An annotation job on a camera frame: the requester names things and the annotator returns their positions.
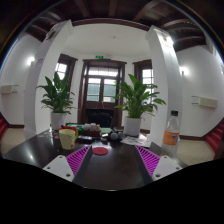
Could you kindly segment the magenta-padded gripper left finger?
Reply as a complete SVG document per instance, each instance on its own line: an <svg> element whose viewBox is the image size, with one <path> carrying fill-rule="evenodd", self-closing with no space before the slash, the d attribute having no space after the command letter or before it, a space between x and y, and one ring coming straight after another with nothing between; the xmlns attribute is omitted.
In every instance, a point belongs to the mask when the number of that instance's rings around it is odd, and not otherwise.
<svg viewBox="0 0 224 224"><path fill-rule="evenodd" d="M84 175L92 155L92 146L88 145L67 156L58 155L44 167L44 170L84 187Z"/></svg>

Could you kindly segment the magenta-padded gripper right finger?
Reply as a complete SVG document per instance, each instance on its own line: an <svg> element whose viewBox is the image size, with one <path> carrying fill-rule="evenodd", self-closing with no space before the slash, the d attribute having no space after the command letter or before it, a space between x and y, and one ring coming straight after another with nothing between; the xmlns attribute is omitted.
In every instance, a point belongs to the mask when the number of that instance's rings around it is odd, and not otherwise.
<svg viewBox="0 0 224 224"><path fill-rule="evenodd" d="M137 162L145 185L182 169L180 165L167 155L158 156L150 150L138 145L136 145L135 148Z"/></svg>

